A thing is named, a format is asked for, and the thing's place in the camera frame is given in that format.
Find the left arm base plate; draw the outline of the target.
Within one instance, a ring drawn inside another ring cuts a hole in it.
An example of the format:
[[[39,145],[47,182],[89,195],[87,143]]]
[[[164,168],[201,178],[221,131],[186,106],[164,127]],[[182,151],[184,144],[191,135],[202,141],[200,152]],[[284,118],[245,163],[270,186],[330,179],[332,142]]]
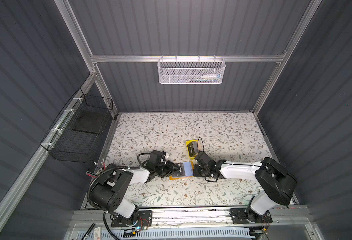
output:
[[[130,218],[125,218],[122,215],[113,215],[111,220],[111,227],[150,227],[152,225],[153,211],[150,210],[137,210],[134,211]]]

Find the yellow leather card holder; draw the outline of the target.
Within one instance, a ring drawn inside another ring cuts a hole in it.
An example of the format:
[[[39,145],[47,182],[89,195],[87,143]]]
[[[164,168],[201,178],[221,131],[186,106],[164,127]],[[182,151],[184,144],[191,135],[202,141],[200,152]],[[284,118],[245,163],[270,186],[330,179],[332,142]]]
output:
[[[177,166],[179,167],[179,170],[169,177],[170,180],[179,180],[194,176],[193,161],[178,163]]]

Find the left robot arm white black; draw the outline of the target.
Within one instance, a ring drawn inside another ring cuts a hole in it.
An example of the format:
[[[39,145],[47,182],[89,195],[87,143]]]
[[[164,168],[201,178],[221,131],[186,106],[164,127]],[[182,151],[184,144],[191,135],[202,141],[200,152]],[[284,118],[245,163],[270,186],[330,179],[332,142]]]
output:
[[[154,178],[168,178],[180,171],[180,167],[168,161],[164,151],[138,154],[136,167],[110,164],[91,182],[87,191],[88,203],[105,213],[134,222],[138,218],[139,207],[126,199],[132,184],[148,183]]]

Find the white small box foreground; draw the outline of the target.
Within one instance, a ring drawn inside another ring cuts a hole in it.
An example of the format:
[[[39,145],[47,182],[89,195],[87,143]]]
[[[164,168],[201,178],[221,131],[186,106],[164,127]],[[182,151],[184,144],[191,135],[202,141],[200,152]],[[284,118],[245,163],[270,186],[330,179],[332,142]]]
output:
[[[102,240],[102,227],[94,228],[93,240]]]

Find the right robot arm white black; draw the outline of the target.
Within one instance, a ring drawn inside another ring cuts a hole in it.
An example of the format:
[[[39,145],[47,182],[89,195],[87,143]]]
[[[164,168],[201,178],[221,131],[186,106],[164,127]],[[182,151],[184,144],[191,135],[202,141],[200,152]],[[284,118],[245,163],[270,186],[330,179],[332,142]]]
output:
[[[261,162],[234,163],[227,160],[214,161],[204,152],[199,151],[194,160],[194,176],[215,183],[219,179],[241,179],[258,182],[262,190],[253,196],[241,214],[255,223],[276,205],[288,206],[297,185],[297,178],[272,158],[266,157]]]

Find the yellow plastic card tray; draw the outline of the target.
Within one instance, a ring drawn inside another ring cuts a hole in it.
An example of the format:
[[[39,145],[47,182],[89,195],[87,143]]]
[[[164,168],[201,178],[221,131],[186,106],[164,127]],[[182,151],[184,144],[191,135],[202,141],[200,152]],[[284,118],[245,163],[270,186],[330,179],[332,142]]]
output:
[[[188,157],[194,159],[199,152],[199,140],[189,140],[186,141],[186,148],[188,152]]]

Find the aluminium front rail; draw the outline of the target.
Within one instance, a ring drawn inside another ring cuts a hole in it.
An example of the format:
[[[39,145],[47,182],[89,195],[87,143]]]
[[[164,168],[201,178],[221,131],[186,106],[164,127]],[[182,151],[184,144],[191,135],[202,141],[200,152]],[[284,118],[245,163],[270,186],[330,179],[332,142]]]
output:
[[[152,227],[223,227],[232,226],[230,214],[232,206],[208,206],[185,208],[144,208],[152,211]],[[276,206],[269,210],[272,218],[270,226],[274,225],[304,225],[313,221],[306,205]],[[103,224],[103,212],[96,210],[74,211],[69,228],[85,228],[92,223]]]

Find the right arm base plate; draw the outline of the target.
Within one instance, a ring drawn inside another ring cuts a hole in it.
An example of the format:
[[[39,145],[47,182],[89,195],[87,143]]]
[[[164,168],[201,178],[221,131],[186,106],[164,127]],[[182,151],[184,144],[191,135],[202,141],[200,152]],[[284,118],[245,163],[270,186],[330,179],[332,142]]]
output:
[[[231,208],[229,214],[234,224],[271,224],[273,222],[269,211],[259,215],[248,208]]]

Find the black pad in basket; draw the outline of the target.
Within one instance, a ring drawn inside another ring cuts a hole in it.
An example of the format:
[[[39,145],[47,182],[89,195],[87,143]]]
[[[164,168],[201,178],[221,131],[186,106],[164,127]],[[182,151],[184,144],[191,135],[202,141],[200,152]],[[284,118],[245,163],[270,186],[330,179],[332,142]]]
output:
[[[100,135],[109,119],[109,113],[82,111],[72,127],[73,131]]]

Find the white tube in basket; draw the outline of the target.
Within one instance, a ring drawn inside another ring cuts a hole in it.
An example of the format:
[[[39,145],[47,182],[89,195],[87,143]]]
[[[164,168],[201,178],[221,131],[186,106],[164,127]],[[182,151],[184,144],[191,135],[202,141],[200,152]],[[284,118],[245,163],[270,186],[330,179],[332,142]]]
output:
[[[211,81],[218,81],[222,78],[221,74],[208,74],[202,75],[199,77],[200,79],[211,80]]]

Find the stack of credit cards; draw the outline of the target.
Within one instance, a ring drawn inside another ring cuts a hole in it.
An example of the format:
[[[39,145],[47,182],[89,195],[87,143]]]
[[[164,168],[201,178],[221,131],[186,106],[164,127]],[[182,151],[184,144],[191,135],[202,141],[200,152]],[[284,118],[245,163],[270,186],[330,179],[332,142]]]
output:
[[[198,141],[191,141],[190,143],[187,144],[187,148],[188,148],[188,153],[190,157],[196,156],[199,151]]]

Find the black pen foreground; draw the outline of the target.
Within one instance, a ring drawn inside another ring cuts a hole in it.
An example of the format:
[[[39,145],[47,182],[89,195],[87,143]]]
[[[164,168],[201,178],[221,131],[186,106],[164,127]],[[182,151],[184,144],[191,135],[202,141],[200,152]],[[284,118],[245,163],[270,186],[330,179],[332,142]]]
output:
[[[95,227],[95,224],[92,223],[91,226],[89,227],[89,229],[84,234],[84,236],[81,238],[81,240],[86,240],[89,237],[89,235],[91,234],[91,232],[94,229],[94,227]]]

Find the pen holder with pens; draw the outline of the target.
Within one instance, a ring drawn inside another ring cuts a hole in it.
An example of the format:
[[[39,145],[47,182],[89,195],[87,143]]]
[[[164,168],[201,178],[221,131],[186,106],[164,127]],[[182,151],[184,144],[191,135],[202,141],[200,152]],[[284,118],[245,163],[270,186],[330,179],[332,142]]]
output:
[[[105,159],[100,160],[98,163],[94,162],[96,169],[93,172],[87,171],[86,176],[91,177],[92,179],[96,178],[102,172],[106,170],[106,162]]]

